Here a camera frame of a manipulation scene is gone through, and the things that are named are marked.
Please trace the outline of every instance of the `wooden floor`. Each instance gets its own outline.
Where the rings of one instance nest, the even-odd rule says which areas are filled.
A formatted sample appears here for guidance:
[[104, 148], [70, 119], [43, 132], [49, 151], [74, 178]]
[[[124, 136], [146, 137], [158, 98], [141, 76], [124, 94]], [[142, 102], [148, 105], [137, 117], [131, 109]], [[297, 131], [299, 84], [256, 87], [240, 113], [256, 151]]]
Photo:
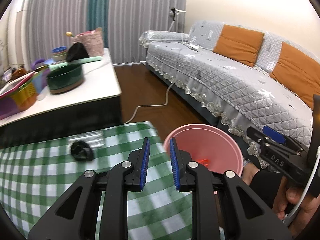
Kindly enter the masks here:
[[[122, 118], [127, 122], [137, 106], [165, 103], [168, 86], [151, 73], [143, 64], [115, 67], [122, 90]], [[179, 126], [190, 123], [207, 123], [191, 106], [173, 90], [169, 103], [161, 107], [141, 107], [131, 122], [150, 121], [162, 140]]]

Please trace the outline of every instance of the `white wall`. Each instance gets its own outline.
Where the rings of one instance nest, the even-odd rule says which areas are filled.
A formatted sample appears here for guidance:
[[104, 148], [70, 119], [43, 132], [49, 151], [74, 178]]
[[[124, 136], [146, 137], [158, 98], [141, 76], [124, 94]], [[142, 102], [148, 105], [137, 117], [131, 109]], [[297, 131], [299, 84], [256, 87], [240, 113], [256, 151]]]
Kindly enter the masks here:
[[269, 31], [320, 57], [320, 19], [308, 0], [187, 0], [185, 32], [199, 20]]
[[4, 69], [8, 68], [8, 48], [7, 48], [7, 28], [10, 14], [10, 6], [7, 7], [3, 16], [0, 19], [0, 76], [3, 74]]

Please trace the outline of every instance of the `metal screw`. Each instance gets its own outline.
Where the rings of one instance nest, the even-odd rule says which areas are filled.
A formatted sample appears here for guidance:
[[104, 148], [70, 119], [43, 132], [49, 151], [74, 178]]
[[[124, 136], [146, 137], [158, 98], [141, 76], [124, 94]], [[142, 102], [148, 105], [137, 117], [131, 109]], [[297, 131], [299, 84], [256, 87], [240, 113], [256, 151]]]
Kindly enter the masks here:
[[226, 176], [227, 176], [228, 178], [234, 178], [235, 173], [234, 173], [233, 171], [227, 171], [227, 172], [226, 172]]
[[131, 166], [131, 162], [124, 161], [123, 163], [121, 163], [121, 166], [124, 167], [124, 168], [129, 168]]
[[198, 167], [198, 163], [196, 163], [196, 162], [189, 162], [188, 165], [189, 165], [190, 168]]
[[94, 175], [94, 172], [91, 170], [88, 170], [84, 173], [84, 176], [87, 178], [91, 178]]

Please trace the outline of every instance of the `dark green bowl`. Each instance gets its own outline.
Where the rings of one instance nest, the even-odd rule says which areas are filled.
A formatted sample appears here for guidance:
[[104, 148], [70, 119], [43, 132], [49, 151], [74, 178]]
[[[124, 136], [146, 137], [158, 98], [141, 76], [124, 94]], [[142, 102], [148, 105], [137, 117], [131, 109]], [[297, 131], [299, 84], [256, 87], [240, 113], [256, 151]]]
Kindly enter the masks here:
[[82, 64], [71, 64], [51, 71], [47, 82], [52, 94], [69, 91], [84, 81]]

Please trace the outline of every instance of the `lace trim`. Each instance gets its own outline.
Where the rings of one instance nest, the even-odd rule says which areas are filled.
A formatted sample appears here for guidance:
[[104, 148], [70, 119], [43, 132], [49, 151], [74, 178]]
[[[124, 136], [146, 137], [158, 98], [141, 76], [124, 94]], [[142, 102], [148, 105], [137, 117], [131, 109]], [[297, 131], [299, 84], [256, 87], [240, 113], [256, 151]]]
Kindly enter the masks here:
[[257, 144], [251, 140], [245, 133], [241, 125], [234, 125], [236, 118], [230, 119], [227, 116], [226, 112], [223, 112], [223, 109], [220, 105], [215, 104], [214, 102], [207, 102], [207, 96], [205, 94], [196, 93], [188, 87], [187, 83], [184, 83], [181, 80], [176, 80], [174, 76], [171, 76], [169, 73], [163, 72], [162, 67], [157, 65], [151, 59], [146, 59], [146, 62], [158, 71], [165, 79], [169, 80], [170, 83], [174, 83], [178, 88], [184, 89], [186, 95], [191, 95], [195, 100], [201, 103], [202, 107], [205, 107], [211, 114], [215, 117], [221, 117], [221, 124], [228, 126], [228, 131], [236, 136], [242, 137], [243, 140], [249, 145], [248, 153], [257, 157], [260, 162], [261, 168], [264, 169], [269, 166], [265, 160], [259, 156], [259, 150]]

